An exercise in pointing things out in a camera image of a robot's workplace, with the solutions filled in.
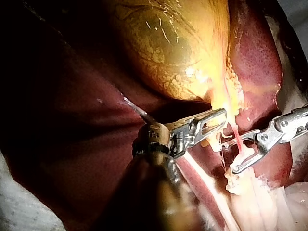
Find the metal forceps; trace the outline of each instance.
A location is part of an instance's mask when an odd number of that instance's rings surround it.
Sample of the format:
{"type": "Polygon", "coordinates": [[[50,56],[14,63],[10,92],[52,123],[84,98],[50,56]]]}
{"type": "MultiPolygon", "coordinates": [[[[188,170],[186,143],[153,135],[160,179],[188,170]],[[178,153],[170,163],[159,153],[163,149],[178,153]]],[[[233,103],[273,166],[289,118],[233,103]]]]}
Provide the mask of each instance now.
{"type": "Polygon", "coordinates": [[[174,142],[171,156],[178,158],[185,154],[186,149],[195,146],[206,137],[222,130],[227,122],[227,111],[224,108],[208,110],[173,123],[164,124],[171,133],[174,142]],[[220,123],[212,125],[213,119],[220,123]]]}
{"type": "MultiPolygon", "coordinates": [[[[296,108],[290,113],[273,118],[264,130],[255,129],[241,135],[242,140],[249,140],[257,145],[258,153],[233,168],[233,174],[239,174],[267,155],[276,144],[290,142],[308,133],[308,104],[296,108]]],[[[228,149],[236,145],[236,139],[224,142],[228,149]]]]}

